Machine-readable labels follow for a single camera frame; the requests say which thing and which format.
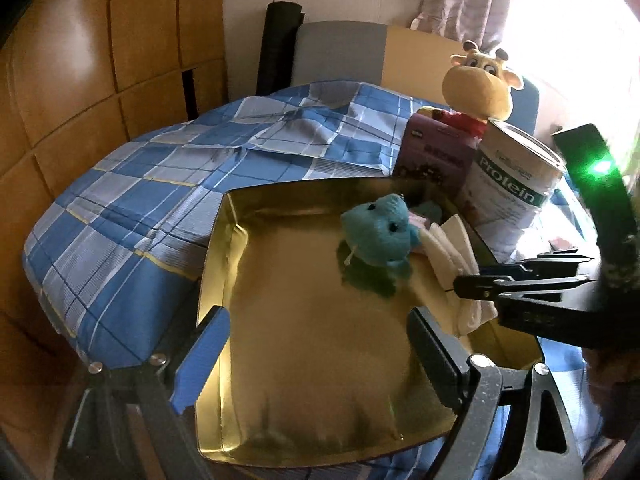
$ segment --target toy giraffe ear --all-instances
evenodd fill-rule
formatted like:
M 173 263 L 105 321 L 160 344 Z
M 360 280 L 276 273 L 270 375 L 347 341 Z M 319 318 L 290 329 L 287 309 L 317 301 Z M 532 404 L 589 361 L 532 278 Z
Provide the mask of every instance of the toy giraffe ear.
M 504 51 L 503 48 L 499 48 L 495 51 L 495 59 L 500 59 L 502 61 L 508 61 L 509 55 Z
M 475 41 L 465 41 L 465 43 L 462 44 L 462 48 L 465 50 L 465 52 L 472 52 L 474 50 L 476 52 L 479 52 L 478 46 L 476 45 Z
M 503 70 L 502 75 L 507 85 L 513 86 L 516 90 L 522 90 L 524 88 L 524 82 L 518 74 L 510 72 L 509 70 Z
M 451 56 L 451 64 L 453 66 L 464 65 L 466 63 L 466 56 L 459 56 L 455 54 Z

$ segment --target metal bolt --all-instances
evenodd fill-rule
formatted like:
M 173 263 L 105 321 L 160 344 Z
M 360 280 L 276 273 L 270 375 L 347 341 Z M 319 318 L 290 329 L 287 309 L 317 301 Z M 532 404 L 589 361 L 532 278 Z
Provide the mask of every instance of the metal bolt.
M 91 375 L 99 374 L 102 371 L 102 363 L 100 361 L 94 361 L 88 367 Z
M 544 363 L 536 363 L 533 365 L 533 369 L 539 375 L 549 375 L 549 367 Z
M 149 358 L 149 364 L 152 366 L 162 366 L 166 362 L 166 355 L 164 354 L 153 354 Z
M 482 354 L 473 354 L 471 356 L 471 362 L 479 368 L 488 368 L 489 366 L 495 366 L 494 362 L 491 361 L 491 359 Z

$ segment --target stuffed giraffe toy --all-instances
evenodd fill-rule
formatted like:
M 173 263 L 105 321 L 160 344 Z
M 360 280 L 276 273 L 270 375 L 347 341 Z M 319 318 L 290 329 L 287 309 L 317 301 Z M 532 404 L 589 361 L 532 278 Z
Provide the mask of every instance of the stuffed giraffe toy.
M 418 113 L 481 139 L 489 119 L 505 121 L 511 115 L 511 88 L 522 90 L 524 83 L 504 67 L 509 56 L 503 49 L 491 56 L 480 52 L 473 41 L 462 47 L 466 56 L 451 56 L 453 66 L 442 81 L 442 95 L 455 111 L 425 106 Z

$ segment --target blue plaid blanket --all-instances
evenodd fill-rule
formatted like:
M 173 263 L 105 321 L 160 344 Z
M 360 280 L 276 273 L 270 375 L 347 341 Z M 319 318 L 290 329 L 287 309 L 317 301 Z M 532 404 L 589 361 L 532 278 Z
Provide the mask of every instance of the blue plaid blanket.
M 245 98 L 124 144 L 60 195 L 26 240 L 24 269 L 43 310 L 85 361 L 111 368 L 140 364 L 202 274 L 226 191 L 388 175 L 407 119 L 425 104 L 369 84 L 320 82 Z M 541 215 L 536 232 L 542 242 L 562 219 L 569 234 L 578 234 L 576 226 L 582 237 L 593 231 L 568 192 L 556 192 Z M 586 393 L 579 349 L 549 341 L 542 346 L 584 452 L 599 418 Z M 478 478 L 487 473 L 505 422 L 503 410 Z M 338 476 L 323 474 L 418 478 L 438 446 L 346 466 Z

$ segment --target white cloth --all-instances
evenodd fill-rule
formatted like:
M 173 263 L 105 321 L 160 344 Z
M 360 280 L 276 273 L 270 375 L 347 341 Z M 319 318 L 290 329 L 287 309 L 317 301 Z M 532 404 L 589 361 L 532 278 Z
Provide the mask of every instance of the white cloth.
M 433 223 L 428 230 L 420 229 L 419 234 L 424 253 L 455 312 L 456 335 L 467 335 L 496 317 L 493 301 L 464 300 L 453 291 L 453 280 L 457 276 L 478 273 L 478 263 L 460 217 L 452 216 L 442 227 Z

